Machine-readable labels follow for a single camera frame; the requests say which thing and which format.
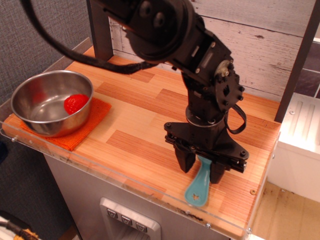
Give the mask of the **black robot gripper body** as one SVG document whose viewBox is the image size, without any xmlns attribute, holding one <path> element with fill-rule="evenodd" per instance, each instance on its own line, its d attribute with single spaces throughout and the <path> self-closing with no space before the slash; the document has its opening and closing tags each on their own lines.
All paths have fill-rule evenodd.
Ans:
<svg viewBox="0 0 320 240">
<path fill-rule="evenodd" d="M 247 166 L 249 152 L 234 141 L 226 126 L 226 120 L 196 126 L 192 123 L 167 122 L 165 141 L 175 146 L 195 148 L 195 156 L 228 165 L 230 169 L 243 173 Z"/>
</svg>

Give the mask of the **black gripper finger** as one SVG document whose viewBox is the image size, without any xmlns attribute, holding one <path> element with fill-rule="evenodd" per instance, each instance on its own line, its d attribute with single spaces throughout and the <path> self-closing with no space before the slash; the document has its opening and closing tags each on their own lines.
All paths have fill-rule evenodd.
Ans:
<svg viewBox="0 0 320 240">
<path fill-rule="evenodd" d="M 222 179 L 225 171 L 229 171 L 230 166 L 222 164 L 220 162 L 212 163 L 210 166 L 210 182 L 212 184 L 218 184 Z"/>
<path fill-rule="evenodd" d="M 187 173 L 196 161 L 196 149 L 192 147 L 174 146 L 175 156 L 179 163 L 180 169 Z"/>
</svg>

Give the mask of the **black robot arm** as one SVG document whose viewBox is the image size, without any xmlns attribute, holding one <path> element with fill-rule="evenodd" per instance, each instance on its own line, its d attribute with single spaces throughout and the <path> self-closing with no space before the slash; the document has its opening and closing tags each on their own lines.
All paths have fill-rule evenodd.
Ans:
<svg viewBox="0 0 320 240">
<path fill-rule="evenodd" d="M 209 160 L 209 179 L 220 182 L 225 171 L 243 172 L 249 153 L 231 135 L 230 110 L 238 106 L 244 87 L 236 74 L 231 51 L 205 27 L 188 0 L 101 0 L 99 5 L 126 31 L 132 50 L 153 65 L 169 63 L 181 71 L 188 94 L 185 123 L 164 125 L 179 166 L 188 172 L 196 158 Z"/>
</svg>

